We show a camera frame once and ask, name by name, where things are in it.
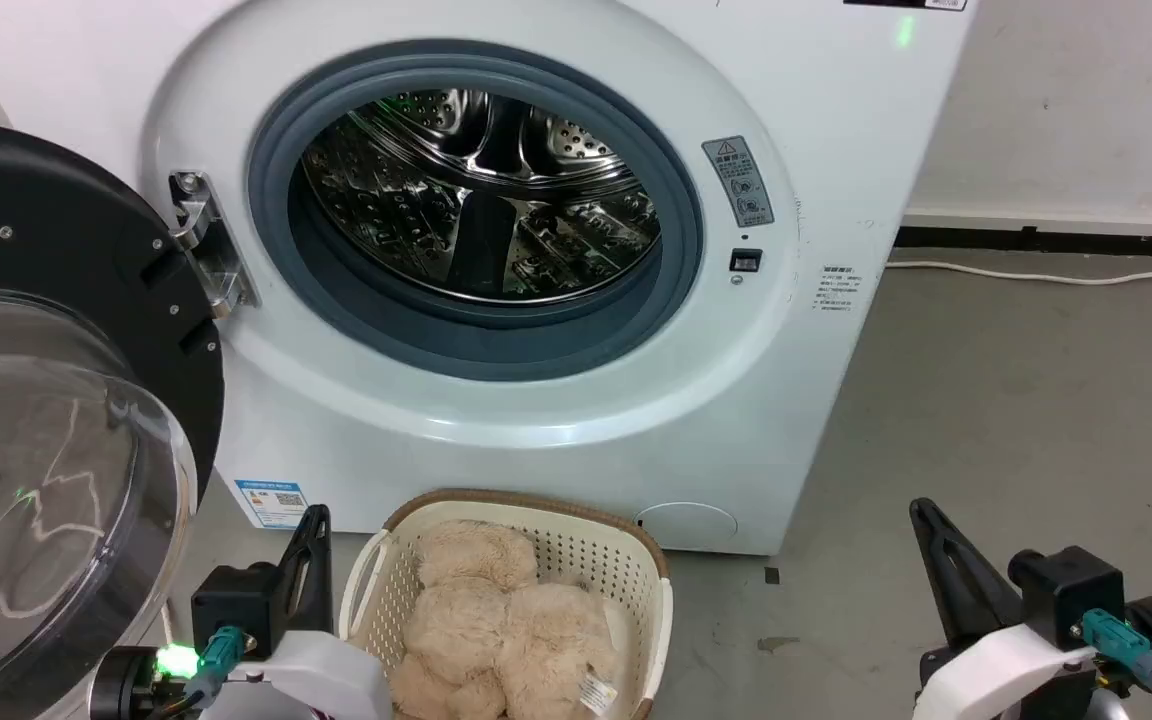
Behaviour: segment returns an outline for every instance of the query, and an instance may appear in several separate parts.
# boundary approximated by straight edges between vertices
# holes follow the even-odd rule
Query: plush toy
[[[494,664],[507,592],[536,584],[535,548],[517,530],[453,520],[422,535],[416,553],[425,589],[403,628],[394,705],[417,720],[497,720],[506,707]]]
[[[452,578],[492,579],[506,592],[536,584],[536,551],[515,529],[471,520],[434,525],[416,541],[420,584]]]
[[[447,707],[456,720],[497,720],[505,714],[505,691],[495,670],[485,670],[447,696]]]
[[[452,720],[447,698],[456,685],[430,673],[416,655],[408,652],[389,674],[389,697],[402,715],[419,720]]]
[[[617,670],[602,600],[567,584],[510,593],[495,670],[511,720],[593,717],[579,702],[585,674],[611,682]]]
[[[444,579],[416,598],[403,643],[431,673],[460,687],[492,670],[505,615],[506,594],[492,579]]]

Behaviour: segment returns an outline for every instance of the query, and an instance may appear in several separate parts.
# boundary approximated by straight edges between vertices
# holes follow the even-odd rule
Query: gray floor
[[[948,253],[1112,275],[1152,260]],[[941,639],[905,507],[932,497],[1005,566],[1083,544],[1152,594],[1152,281],[1075,288],[893,270],[780,555],[675,553],[677,617],[653,717],[909,717]],[[340,536],[343,583],[364,538]],[[209,493],[175,606],[217,562],[278,556]],[[781,584],[764,582],[764,566]],[[1134,702],[1152,719],[1152,698]]]

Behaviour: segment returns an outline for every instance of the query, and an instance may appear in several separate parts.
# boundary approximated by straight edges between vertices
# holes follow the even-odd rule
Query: warning label
[[[262,528],[294,530],[305,514],[305,493],[296,483],[234,480]]]
[[[820,268],[820,281],[817,283],[817,291],[812,297],[812,309],[840,310],[850,313],[859,302],[863,279],[854,273],[850,266],[824,266]]]
[[[755,157],[750,156],[745,138],[722,137],[704,142],[702,147],[718,173],[718,181],[723,183],[737,227],[774,223],[776,215],[772,213],[767,188],[763,187],[763,174],[758,172]]]

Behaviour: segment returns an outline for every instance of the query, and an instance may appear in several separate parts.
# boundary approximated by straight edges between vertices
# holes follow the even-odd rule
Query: sticker
[[[607,715],[612,708],[612,703],[616,702],[616,688],[596,679],[593,674],[585,673],[585,682],[579,684],[579,700],[582,705],[594,711],[594,715]]]
[[[758,172],[755,157],[750,156],[745,138],[738,135],[722,137],[703,142],[700,147],[718,173],[718,181],[723,183],[732,213],[736,217],[736,227],[774,223],[776,215],[772,214],[772,200],[768,200],[763,174]]]
[[[262,528],[294,530],[301,524],[308,502],[298,484],[260,480],[234,480],[234,484],[256,511]]]
[[[813,310],[841,310],[850,313],[861,301],[861,282],[849,265],[826,265],[820,268],[820,281],[812,297]]]

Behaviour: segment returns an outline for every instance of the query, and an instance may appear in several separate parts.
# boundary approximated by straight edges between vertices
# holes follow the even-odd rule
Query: white plastic basket
[[[379,657],[385,673],[403,659],[403,626],[416,605],[416,538],[446,520],[485,520],[531,539],[540,581],[583,578],[613,601],[612,642],[623,659],[609,720],[652,712],[669,650],[673,591],[664,553],[626,520],[567,502],[494,491],[431,492],[399,507],[362,548],[340,601],[340,637]]]

